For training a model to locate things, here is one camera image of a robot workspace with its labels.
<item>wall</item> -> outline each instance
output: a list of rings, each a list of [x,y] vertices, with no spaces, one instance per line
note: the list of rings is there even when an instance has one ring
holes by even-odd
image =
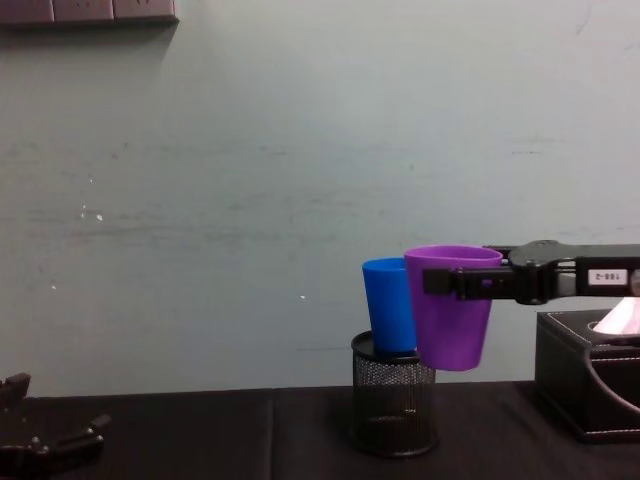
[[[0,364],[34,393],[347,384],[365,259],[638,241],[637,2],[182,6],[0,37]],[[441,379],[531,378],[534,316]]]

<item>black mesh container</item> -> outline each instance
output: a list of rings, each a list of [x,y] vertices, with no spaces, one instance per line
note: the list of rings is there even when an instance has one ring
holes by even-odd
[[[424,367],[416,353],[393,357],[376,353],[371,332],[356,336],[351,348],[355,445],[391,458],[434,448],[438,443],[432,402],[435,370]]]

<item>table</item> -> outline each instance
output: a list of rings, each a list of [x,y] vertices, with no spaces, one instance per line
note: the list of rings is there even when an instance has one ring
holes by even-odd
[[[640,445],[583,445],[529,382],[439,384],[440,446],[388,460],[354,450],[350,388],[28,399],[0,439],[113,417],[102,462],[68,479],[629,480]],[[26,419],[17,421],[15,416]]]

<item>black clamp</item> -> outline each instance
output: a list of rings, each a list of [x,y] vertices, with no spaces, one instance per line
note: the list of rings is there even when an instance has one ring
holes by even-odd
[[[540,240],[487,247],[503,255],[496,268],[425,269],[424,292],[460,300],[512,299],[541,305],[571,296],[640,296],[640,245],[564,245]]]

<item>tissue box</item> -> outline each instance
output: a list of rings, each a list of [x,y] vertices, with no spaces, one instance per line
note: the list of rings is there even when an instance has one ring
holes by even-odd
[[[598,345],[608,310],[538,313],[539,393],[588,443],[640,442],[640,348]]]

